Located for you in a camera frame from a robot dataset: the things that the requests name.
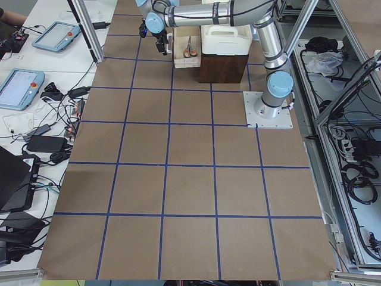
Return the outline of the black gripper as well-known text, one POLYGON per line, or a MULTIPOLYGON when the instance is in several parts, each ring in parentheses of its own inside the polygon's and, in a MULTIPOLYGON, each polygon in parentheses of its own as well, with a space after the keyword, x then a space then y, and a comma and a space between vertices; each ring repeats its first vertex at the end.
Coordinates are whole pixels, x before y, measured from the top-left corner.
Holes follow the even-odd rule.
POLYGON ((145 38, 147 33, 150 32, 156 38, 161 37, 161 42, 156 42, 158 52, 167 55, 167 31, 164 22, 156 13, 150 12, 146 18, 142 19, 142 24, 139 26, 139 36, 145 38))

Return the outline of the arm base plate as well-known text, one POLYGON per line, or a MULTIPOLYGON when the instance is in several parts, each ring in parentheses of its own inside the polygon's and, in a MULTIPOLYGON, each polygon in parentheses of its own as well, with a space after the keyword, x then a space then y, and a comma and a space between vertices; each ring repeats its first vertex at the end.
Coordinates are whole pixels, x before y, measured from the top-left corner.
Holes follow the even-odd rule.
POLYGON ((250 129, 292 129, 291 112, 286 100, 280 107, 269 107, 262 101, 263 92, 244 91, 246 125, 250 129))

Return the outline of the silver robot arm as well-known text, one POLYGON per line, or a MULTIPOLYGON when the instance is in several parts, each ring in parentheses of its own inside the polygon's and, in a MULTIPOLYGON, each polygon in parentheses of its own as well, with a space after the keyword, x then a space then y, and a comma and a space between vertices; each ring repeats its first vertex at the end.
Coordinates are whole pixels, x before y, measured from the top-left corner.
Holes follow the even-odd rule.
POLYGON ((252 29, 260 40, 267 72, 266 89, 254 103, 255 112, 264 119, 280 114, 291 93, 293 79, 286 65, 288 55, 282 47, 273 17, 273 1, 217 1, 181 6, 178 1, 136 1, 143 20, 141 37, 147 32, 156 37, 158 52, 166 54, 166 29, 201 28, 202 51, 214 55, 246 55, 252 29))

